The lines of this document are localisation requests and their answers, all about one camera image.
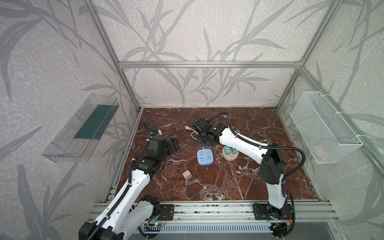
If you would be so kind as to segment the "teal green cube charger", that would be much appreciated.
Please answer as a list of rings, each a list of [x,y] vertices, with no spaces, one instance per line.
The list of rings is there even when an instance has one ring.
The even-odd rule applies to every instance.
[[[229,146],[225,146],[225,147],[224,147],[224,153],[225,153],[226,155],[230,155],[230,154],[231,154],[231,148],[230,148]]]

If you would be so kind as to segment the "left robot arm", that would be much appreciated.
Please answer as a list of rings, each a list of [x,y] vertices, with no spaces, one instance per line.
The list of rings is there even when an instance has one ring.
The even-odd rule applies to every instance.
[[[165,164],[166,158],[180,149],[177,139],[154,135],[146,147],[133,159],[128,179],[112,202],[94,220],[85,222],[79,230],[80,240],[127,240],[147,219],[158,215],[159,200],[143,197],[137,206],[135,201]]]

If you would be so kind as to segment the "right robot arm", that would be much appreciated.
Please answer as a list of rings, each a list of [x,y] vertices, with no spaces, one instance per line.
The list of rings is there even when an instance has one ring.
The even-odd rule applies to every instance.
[[[193,129],[198,133],[199,140],[204,147],[222,144],[245,154],[257,162],[260,165],[260,178],[267,186],[269,209],[283,211],[287,202],[284,184],[291,175],[304,166],[306,155],[303,150],[296,147],[263,144],[236,133],[230,124],[215,123],[212,125],[207,119],[197,120],[193,125]],[[283,150],[292,150],[301,155],[299,166],[287,174],[284,173]]]

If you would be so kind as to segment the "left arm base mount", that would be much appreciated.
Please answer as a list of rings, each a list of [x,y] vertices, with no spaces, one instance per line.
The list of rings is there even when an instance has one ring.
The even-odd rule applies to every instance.
[[[175,213],[174,204],[156,204],[153,207],[151,214],[145,219],[156,221],[172,221]]]

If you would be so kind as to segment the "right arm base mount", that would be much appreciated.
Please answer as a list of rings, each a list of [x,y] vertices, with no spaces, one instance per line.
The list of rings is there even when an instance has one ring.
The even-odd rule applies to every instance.
[[[282,209],[278,209],[270,204],[253,203],[252,209],[255,220],[265,221],[291,220],[294,213],[291,204],[285,204]]]

